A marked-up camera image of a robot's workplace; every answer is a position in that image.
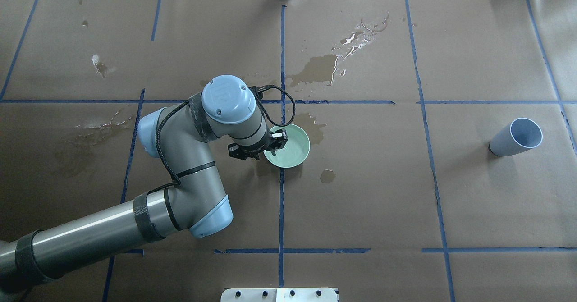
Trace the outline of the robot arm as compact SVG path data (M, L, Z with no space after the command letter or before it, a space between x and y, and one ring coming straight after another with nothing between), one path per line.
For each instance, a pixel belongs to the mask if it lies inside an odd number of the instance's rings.
M238 160L276 150L261 102L262 93L274 87L250 87L222 75L187 101L142 117L140 141L161 160L171 181L132 201L3 245L1 300L184 229L204 238L229 226L229 196L209 143L228 136L233 140L229 156Z

